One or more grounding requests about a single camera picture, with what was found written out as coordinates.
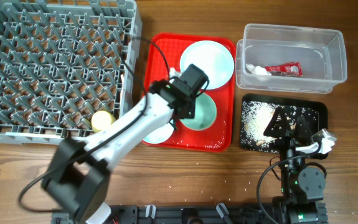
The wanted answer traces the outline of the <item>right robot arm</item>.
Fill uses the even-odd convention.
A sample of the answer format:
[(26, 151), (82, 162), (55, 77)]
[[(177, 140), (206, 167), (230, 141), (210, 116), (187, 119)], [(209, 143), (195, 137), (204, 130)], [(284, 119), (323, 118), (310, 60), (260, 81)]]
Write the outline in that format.
[[(264, 135), (275, 139), (270, 146), (280, 154), (280, 160), (271, 164), (257, 183), (257, 201), (264, 219), (268, 223), (327, 223), (325, 205), (321, 203), (327, 171), (321, 164), (306, 159), (328, 154), (335, 144), (335, 135), (327, 129), (313, 134), (303, 116), (298, 117), (292, 128), (282, 108), (275, 110)], [(261, 202), (260, 187), (275, 167), (281, 171), (282, 196), (274, 197), (266, 209)]]

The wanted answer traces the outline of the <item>white plastic spoon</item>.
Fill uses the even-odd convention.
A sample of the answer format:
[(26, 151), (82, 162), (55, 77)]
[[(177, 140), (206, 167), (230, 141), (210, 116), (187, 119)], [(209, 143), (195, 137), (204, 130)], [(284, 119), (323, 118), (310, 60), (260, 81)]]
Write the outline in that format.
[(120, 75), (120, 80), (121, 80), (121, 91), (120, 91), (120, 116), (119, 117), (124, 115), (123, 110), (125, 108), (125, 101), (123, 99), (124, 93), (125, 93), (125, 89), (124, 89), (124, 87), (125, 87), (125, 75), (124, 74)]

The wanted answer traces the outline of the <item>yellow plastic cup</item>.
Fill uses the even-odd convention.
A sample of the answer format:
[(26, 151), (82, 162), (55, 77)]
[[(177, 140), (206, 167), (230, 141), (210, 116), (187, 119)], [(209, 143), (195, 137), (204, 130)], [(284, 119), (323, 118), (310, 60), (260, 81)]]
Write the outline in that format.
[(95, 133), (104, 131), (108, 129), (114, 122), (116, 118), (107, 111), (97, 111), (93, 114), (91, 118), (92, 130)]

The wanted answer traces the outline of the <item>red sauce packet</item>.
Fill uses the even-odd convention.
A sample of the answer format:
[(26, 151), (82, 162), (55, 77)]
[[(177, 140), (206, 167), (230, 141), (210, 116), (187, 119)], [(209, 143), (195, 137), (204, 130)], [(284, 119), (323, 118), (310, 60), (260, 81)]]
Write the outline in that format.
[(289, 62), (281, 65), (266, 66), (268, 72), (280, 73), (284, 76), (302, 77), (303, 71), (299, 62)]

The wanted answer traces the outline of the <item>light green bowl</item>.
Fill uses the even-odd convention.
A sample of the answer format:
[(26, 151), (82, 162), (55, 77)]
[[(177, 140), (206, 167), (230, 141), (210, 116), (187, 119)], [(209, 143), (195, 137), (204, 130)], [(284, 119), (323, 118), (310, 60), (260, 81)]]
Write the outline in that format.
[(210, 128), (217, 118), (217, 106), (214, 100), (206, 93), (195, 99), (195, 115), (192, 119), (181, 119), (181, 123), (194, 131), (203, 131)]

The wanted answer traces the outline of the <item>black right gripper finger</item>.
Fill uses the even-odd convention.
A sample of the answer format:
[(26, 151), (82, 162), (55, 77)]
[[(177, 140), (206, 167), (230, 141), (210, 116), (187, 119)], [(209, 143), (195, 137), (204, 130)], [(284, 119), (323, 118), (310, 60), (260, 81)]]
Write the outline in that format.
[(277, 108), (272, 119), (265, 128), (263, 135), (273, 138), (285, 138), (292, 135), (291, 126), (283, 108)]
[(300, 116), (296, 120), (296, 125), (294, 129), (294, 138), (301, 145), (307, 145), (311, 141), (312, 132), (306, 122), (304, 116)]

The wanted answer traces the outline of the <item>light blue plate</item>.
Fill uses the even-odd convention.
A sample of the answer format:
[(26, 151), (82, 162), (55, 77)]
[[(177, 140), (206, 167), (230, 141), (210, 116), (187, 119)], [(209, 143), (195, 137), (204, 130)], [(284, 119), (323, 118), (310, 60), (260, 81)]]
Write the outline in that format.
[(209, 78), (209, 85), (202, 88), (214, 90), (224, 86), (234, 72), (230, 51), (218, 42), (202, 40), (188, 46), (181, 55), (179, 67), (184, 72), (190, 64), (200, 68)]

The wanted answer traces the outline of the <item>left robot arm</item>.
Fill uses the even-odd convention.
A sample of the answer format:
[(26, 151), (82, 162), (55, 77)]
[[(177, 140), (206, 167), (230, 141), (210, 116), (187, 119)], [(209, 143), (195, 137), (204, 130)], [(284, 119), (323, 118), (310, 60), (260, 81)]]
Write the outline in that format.
[(179, 77), (155, 81), (131, 110), (104, 131), (83, 141), (65, 138), (41, 187), (75, 223), (103, 223), (110, 175), (120, 160), (147, 135), (172, 119), (193, 118), (195, 99), (208, 76), (191, 64)]

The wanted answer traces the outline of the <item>black waste bin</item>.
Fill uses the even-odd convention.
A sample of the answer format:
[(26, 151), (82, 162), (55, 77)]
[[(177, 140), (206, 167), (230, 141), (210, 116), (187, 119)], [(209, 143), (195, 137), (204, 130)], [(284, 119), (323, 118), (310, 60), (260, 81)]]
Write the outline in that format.
[(324, 103), (250, 93), (242, 97), (239, 137), (241, 148), (270, 154), (279, 153), (270, 147), (275, 139), (263, 134), (277, 108), (283, 109), (292, 129), (300, 116), (305, 118), (313, 134), (328, 128), (328, 111)]

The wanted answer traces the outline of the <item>light blue bowl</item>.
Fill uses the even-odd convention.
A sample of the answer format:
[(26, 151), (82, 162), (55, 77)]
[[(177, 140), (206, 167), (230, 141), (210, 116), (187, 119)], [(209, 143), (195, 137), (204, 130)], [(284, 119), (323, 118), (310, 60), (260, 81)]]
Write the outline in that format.
[(168, 140), (174, 132), (173, 126), (168, 123), (148, 134), (143, 141), (149, 144), (160, 144)]

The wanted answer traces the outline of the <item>white napkin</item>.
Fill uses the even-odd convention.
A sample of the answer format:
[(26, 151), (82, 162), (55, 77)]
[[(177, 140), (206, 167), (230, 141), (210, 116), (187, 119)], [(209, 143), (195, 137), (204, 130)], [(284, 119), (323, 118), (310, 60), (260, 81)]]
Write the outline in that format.
[(271, 76), (271, 73), (264, 67), (261, 66), (254, 66), (253, 64), (247, 63), (246, 69), (253, 75), (264, 75), (264, 76)]

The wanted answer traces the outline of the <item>red plastic tray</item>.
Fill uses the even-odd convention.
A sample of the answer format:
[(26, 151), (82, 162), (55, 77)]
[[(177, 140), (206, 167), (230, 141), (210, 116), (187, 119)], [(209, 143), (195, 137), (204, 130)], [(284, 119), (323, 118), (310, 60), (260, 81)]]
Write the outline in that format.
[[(191, 44), (202, 40), (218, 42), (224, 45), (233, 57), (235, 56), (233, 42), (222, 37), (159, 33), (152, 38), (152, 41), (163, 51), (168, 64), (176, 69), (179, 69), (179, 61), (183, 51)], [(153, 81), (166, 77), (167, 69), (161, 54), (154, 46), (150, 46), (144, 85), (150, 86)], [(172, 136), (168, 140), (153, 146), (207, 152), (226, 150), (232, 139), (234, 89), (234, 78), (231, 78), (224, 86), (205, 92), (217, 105), (217, 119), (210, 128), (203, 131), (193, 131), (178, 121), (176, 123), (177, 129)]]

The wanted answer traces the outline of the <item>grey plastic dishwasher rack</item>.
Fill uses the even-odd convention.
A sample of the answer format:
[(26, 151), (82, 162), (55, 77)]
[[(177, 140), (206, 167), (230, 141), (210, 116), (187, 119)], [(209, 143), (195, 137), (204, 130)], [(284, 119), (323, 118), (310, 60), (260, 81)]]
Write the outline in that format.
[(142, 21), (135, 1), (0, 1), (0, 143), (92, 134), (132, 105)]

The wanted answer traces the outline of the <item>clear plastic storage bin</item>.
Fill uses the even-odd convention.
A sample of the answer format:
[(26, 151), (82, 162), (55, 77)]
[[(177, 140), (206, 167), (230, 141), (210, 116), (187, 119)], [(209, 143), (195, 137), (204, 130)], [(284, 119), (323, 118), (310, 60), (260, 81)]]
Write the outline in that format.
[[(248, 64), (266, 67), (299, 63), (301, 77), (252, 74)], [(236, 84), (241, 89), (327, 94), (347, 80), (341, 31), (272, 24), (247, 24), (237, 43)]]

